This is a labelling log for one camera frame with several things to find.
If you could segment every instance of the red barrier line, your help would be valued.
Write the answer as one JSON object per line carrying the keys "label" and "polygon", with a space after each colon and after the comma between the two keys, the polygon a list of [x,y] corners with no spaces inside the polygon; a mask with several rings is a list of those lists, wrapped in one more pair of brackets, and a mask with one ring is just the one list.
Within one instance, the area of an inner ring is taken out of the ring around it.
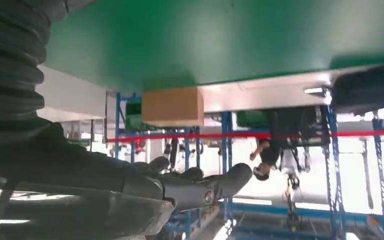
{"label": "red barrier line", "polygon": [[[332,134],[331,137],[371,137],[371,136],[384,136],[384,130],[379,131],[348,131],[338,132]],[[254,132],[231,132],[231,133],[215,133],[215,134],[166,134],[166,135],[148,135],[148,136],[129,136],[111,138],[107,140],[107,143],[128,143],[135,140],[155,140],[155,139],[221,139],[221,138],[258,138],[258,139],[269,139],[269,133],[254,133]]]}

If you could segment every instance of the green table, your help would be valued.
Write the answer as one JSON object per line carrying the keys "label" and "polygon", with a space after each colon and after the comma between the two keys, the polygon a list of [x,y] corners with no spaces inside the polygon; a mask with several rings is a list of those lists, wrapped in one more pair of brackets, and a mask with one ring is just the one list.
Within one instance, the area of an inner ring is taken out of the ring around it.
{"label": "green table", "polygon": [[123,92],[384,64],[384,0],[100,0],[48,56]]}

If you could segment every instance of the metal frame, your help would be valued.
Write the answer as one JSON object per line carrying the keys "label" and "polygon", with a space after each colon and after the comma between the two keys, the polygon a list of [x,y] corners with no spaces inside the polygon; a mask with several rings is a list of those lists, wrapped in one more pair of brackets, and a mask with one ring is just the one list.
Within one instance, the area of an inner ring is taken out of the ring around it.
{"label": "metal frame", "polygon": [[[118,126],[120,123],[120,117],[124,119],[123,113],[120,109],[120,101],[130,101],[137,100],[138,97],[134,96],[132,98],[122,98],[120,94],[117,94],[117,107],[116,107],[116,137],[120,136],[118,132]],[[368,215],[365,214],[353,214],[347,213],[344,209],[344,203],[342,198],[342,182],[341,182],[341,173],[340,173],[340,152],[339,152],[339,143],[338,143],[338,128],[336,122],[336,115],[330,106],[326,106],[325,109],[325,118],[323,119],[324,124],[329,126],[331,134],[331,149],[329,146],[323,148],[326,161],[326,182],[327,182],[327,200],[329,203],[329,211],[322,210],[310,210],[310,209],[298,209],[297,211],[302,217],[309,218],[326,218],[330,220],[330,235],[308,235],[307,233],[299,233],[292,231],[273,231],[270,229],[262,228],[250,228],[243,225],[232,226],[230,229],[227,229],[229,233],[245,233],[249,234],[247,237],[243,235],[235,237],[236,240],[239,239],[326,239],[326,240],[345,240],[347,233],[347,223],[360,223],[365,224],[368,222]],[[251,129],[251,130],[233,130],[232,122],[232,113],[231,112],[222,112],[221,113],[221,129],[224,137],[221,139],[221,158],[222,158],[222,173],[225,174],[233,165],[233,156],[232,156],[232,139],[228,138],[228,134],[231,133],[268,133],[268,129]],[[383,131],[382,123],[377,118],[373,119],[373,130],[374,131]],[[195,133],[199,134],[199,128],[195,130]],[[125,134],[126,136],[141,136],[142,134]],[[153,136],[155,134],[143,134],[144,136]],[[384,177],[383,177],[383,162],[382,162],[382,149],[381,149],[381,137],[380,134],[374,136],[375,146],[376,146],[376,156],[379,170],[379,180],[381,185],[381,199],[382,199],[382,210],[384,217]],[[118,143],[116,144],[116,156],[118,156]],[[196,139],[196,164],[197,167],[200,167],[200,140]],[[185,168],[188,169],[190,158],[190,146],[189,140],[185,139]],[[336,185],[333,185],[333,179],[336,179]],[[263,206],[263,205],[253,205],[253,204],[239,204],[234,203],[231,198],[224,199],[223,203],[220,204],[223,209],[223,218],[226,223],[233,223],[234,213],[261,213],[261,214],[280,214],[287,215],[287,209],[281,207],[273,206]],[[185,224],[182,226],[173,226],[168,224],[166,227],[172,231],[184,232],[186,234],[186,239],[191,237],[191,229],[200,228],[202,226],[202,214],[201,211],[198,213],[197,219],[192,219],[192,212],[186,211],[180,213],[177,217],[183,218]]]}
{"label": "metal frame", "polygon": [[[130,102],[130,101],[140,101],[142,98],[140,96],[136,96],[133,94],[132,97],[121,97],[120,93],[117,92],[115,95],[115,137],[119,138],[121,136],[126,136],[127,134],[120,134],[120,117],[124,124],[126,124],[126,118],[123,114],[122,108],[120,106],[120,103],[122,101],[124,102]],[[115,142],[115,148],[114,148],[114,157],[116,159],[119,159],[119,152],[120,152],[120,143]],[[136,143],[135,141],[130,142],[130,162],[135,162],[135,152],[136,152]]]}
{"label": "metal frame", "polygon": [[164,228],[172,233],[185,234],[185,239],[194,239],[218,214],[219,208],[209,208],[201,215],[200,209],[179,212],[173,215]]}

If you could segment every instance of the blue metal shelf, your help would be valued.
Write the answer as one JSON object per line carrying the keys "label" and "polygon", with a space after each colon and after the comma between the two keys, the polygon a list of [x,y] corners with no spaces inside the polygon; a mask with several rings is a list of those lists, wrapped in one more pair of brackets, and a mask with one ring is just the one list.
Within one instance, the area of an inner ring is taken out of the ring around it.
{"label": "blue metal shelf", "polygon": [[[140,96],[133,97],[121,97],[119,93],[116,95],[116,126],[119,126],[120,120],[124,121],[123,112],[120,109],[121,101],[140,101]],[[322,119],[326,125],[329,126],[329,130],[332,134],[338,132],[336,115],[332,109],[327,106],[325,108],[326,118]],[[381,130],[383,128],[382,121],[374,115],[373,128],[374,130]],[[223,134],[230,133],[269,133],[267,128],[263,129],[248,129],[248,130],[233,130],[231,112],[221,113],[221,129]],[[185,128],[185,133],[178,132],[167,132],[167,133],[150,133],[150,134],[139,134],[139,133],[121,133],[118,127],[115,128],[116,137],[164,137],[167,134],[171,136],[175,135],[182,138],[185,134],[189,133],[189,128]],[[318,239],[318,240],[345,240],[347,226],[355,223],[366,224],[368,219],[380,221],[381,227],[384,232],[384,173],[383,173],[383,159],[381,149],[381,138],[379,136],[374,137],[376,146],[376,156],[379,170],[379,178],[381,185],[381,199],[382,199],[382,210],[383,214],[379,216],[369,216],[366,214],[348,213],[344,210],[343,198],[342,198],[342,182],[340,173],[340,153],[339,143],[337,137],[331,139],[331,149],[326,146],[323,149],[326,161],[326,181],[327,181],[327,201],[329,204],[329,210],[312,210],[312,209],[301,209],[298,208],[296,213],[304,218],[314,219],[326,219],[330,221],[330,235],[312,235],[307,232],[292,232],[292,231],[280,231],[266,229],[264,227],[250,227],[237,225],[233,226],[229,233],[236,240],[285,240],[285,239]],[[132,158],[134,162],[134,142],[132,142]],[[196,139],[196,165],[199,168],[201,165],[200,158],[200,147],[201,143],[199,139]],[[119,153],[118,143],[115,145],[115,156],[118,157]],[[221,139],[221,159],[222,159],[222,173],[225,174],[233,165],[233,149],[232,139],[223,137]],[[189,140],[185,139],[185,168],[190,167],[190,145]],[[282,215],[287,216],[288,209],[286,207],[278,206],[267,206],[267,205],[254,205],[254,204],[243,204],[234,203],[231,198],[224,199],[223,203],[220,203],[220,210],[222,211],[223,218],[228,223],[232,223],[234,220],[234,214],[236,213],[256,213],[256,214],[270,214],[270,215]],[[197,230],[205,227],[208,224],[208,216],[203,215],[203,212],[199,209],[192,211],[180,212],[177,215],[172,216],[170,221],[165,225],[165,228],[170,229],[174,232],[182,232],[186,234],[186,239],[193,238],[193,234],[196,234]]]}

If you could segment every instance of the cardboard box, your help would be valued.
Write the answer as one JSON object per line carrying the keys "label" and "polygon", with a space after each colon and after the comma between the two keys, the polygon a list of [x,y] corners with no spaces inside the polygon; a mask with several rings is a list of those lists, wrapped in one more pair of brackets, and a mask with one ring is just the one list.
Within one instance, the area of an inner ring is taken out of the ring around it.
{"label": "cardboard box", "polygon": [[144,92],[142,121],[158,127],[203,126],[203,96],[196,87]]}

